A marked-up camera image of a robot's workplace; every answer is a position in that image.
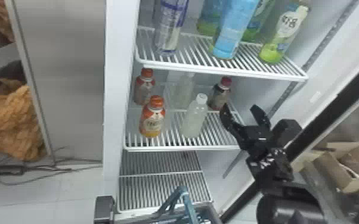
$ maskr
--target black metal frame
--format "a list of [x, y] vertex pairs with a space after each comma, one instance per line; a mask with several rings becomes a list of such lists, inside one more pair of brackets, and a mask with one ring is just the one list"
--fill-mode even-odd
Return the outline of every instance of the black metal frame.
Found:
[[[287, 156], [293, 161], [306, 147], [315, 141], [330, 125], [340, 118], [347, 109], [359, 100], [359, 74], [338, 94], [338, 97], [321, 112], [288, 146]], [[223, 223], [231, 220], [247, 203], [249, 203], [260, 191], [256, 182], [233, 203], [230, 208], [221, 215]]]

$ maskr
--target refrigerator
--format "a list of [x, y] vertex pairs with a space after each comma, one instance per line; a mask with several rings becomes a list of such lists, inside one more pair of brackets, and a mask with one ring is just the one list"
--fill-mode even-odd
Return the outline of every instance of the refrigerator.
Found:
[[[177, 185], [184, 184], [194, 203], [211, 202], [227, 222], [258, 192], [245, 163], [247, 154], [223, 178], [240, 149], [221, 126], [217, 111], [208, 112], [200, 137], [187, 139], [179, 133], [186, 111], [173, 108], [171, 98], [175, 82], [185, 72], [195, 73], [195, 93], [208, 93], [220, 78], [231, 77], [229, 106], [243, 125], [255, 124], [249, 111], [254, 104], [268, 114], [273, 125], [281, 119], [295, 119], [303, 131], [286, 147], [291, 161], [303, 160], [304, 151], [309, 151], [359, 105], [358, 0], [311, 1], [308, 17], [286, 57], [276, 65], [257, 59], [260, 43], [241, 43], [233, 60], [211, 57], [206, 51], [211, 38], [196, 30], [203, 1], [189, 2], [175, 58], [152, 53], [154, 1], [51, 1], [43, 3], [43, 8], [30, 1], [8, 2], [14, 9], [9, 11], [25, 15], [17, 16], [13, 28], [21, 33], [18, 48], [21, 57], [25, 56], [26, 73], [34, 81], [29, 83], [36, 86], [33, 92], [45, 140], [49, 148], [57, 148], [65, 141], [66, 132], [72, 131], [69, 139], [78, 148], [82, 144], [103, 148], [101, 155], [90, 155], [89, 151], [85, 155], [103, 158], [104, 181], [100, 184], [104, 194], [116, 200], [117, 220], [153, 213]], [[273, 14], [286, 3], [287, 0], [276, 1]], [[35, 10], [29, 13], [28, 8]], [[50, 11], [68, 18], [62, 24], [37, 23], [51, 32], [48, 35], [52, 41], [34, 32], [35, 22], [30, 19], [36, 18], [34, 12], [40, 9], [44, 17]], [[53, 26], [58, 26], [57, 37], [52, 37]], [[76, 36], [75, 30], [81, 30], [81, 35]], [[53, 45], [53, 41], [62, 48], [40, 46]], [[49, 55], [46, 66], [40, 49], [46, 55], [61, 52], [65, 61]], [[152, 139], [139, 133], [142, 108], [132, 100], [134, 80], [142, 68], [154, 70], [154, 93], [164, 97], [168, 112], [162, 134]], [[72, 79], [65, 80], [61, 71]], [[64, 79], [65, 85], [53, 85], [48, 75], [54, 80]], [[67, 98], [58, 97], [62, 89], [77, 97], [72, 105], [68, 105]], [[53, 105], [58, 105], [68, 120], [52, 118]]]

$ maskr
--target red bottle cap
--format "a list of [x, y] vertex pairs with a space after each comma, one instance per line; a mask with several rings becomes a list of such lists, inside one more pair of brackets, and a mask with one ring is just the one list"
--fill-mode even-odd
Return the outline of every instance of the red bottle cap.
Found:
[[164, 106], [164, 99], [161, 96], [153, 95], [150, 97], [149, 102], [151, 107], [159, 108]]
[[221, 78], [221, 84], [222, 84], [223, 86], [228, 86], [228, 87], [230, 87], [232, 82], [233, 82], [233, 81], [232, 81], [231, 78], [229, 78], [229, 77], [222, 77], [222, 78]]
[[153, 76], [153, 69], [143, 68], [141, 71], [141, 76], [146, 77], [146, 78], [151, 78]]

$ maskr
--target floor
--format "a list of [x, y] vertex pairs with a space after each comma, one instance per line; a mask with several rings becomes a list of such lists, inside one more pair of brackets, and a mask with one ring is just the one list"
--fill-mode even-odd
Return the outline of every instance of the floor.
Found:
[[[71, 165], [82, 168], [95, 165]], [[3, 177], [4, 182], [25, 181], [44, 175], [29, 172], [22, 177]], [[102, 195], [102, 169], [63, 174], [17, 186], [0, 184], [0, 223], [50, 224], [92, 223], [94, 201]], [[254, 224], [257, 200], [251, 202], [230, 224]]]

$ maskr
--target plastic bottle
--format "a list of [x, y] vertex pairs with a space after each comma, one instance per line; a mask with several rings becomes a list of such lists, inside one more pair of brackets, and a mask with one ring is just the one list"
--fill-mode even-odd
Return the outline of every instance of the plastic bottle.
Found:
[[154, 84], [153, 70], [143, 68], [141, 75], [135, 80], [134, 102], [138, 105], [147, 104]]
[[232, 80], [229, 77], [221, 78], [221, 82], [213, 86], [212, 93], [209, 95], [208, 106], [213, 110], [221, 110], [222, 106], [228, 101]]
[[259, 53], [260, 59], [268, 63], [279, 62], [301, 28], [308, 15], [309, 0], [292, 0], [278, 18], [276, 29]]
[[195, 87], [195, 82], [193, 81], [194, 75], [195, 73], [186, 73], [178, 81], [174, 91], [175, 108], [185, 109], [188, 108], [189, 103], [191, 103], [193, 88]]
[[266, 22], [267, 17], [270, 15], [276, 0], [260, 0], [258, 7], [250, 20], [247, 28], [242, 36], [242, 41], [254, 41], [256, 34], [260, 32], [263, 24]]
[[181, 127], [181, 133], [185, 137], [194, 138], [199, 135], [208, 114], [207, 100], [208, 96], [206, 94], [197, 94], [196, 99], [189, 105]]
[[142, 109], [139, 131], [146, 138], [154, 138], [160, 135], [165, 116], [164, 99], [157, 95], [151, 96], [150, 102]]
[[214, 56], [222, 59], [235, 56], [258, 3], [259, 0], [228, 0], [224, 4], [220, 24], [209, 48]]
[[165, 56], [175, 54], [178, 37], [188, 9], [188, 0], [160, 0], [154, 9], [154, 50]]
[[196, 23], [197, 31], [206, 36], [214, 36], [220, 22], [225, 0], [205, 0], [202, 12]]

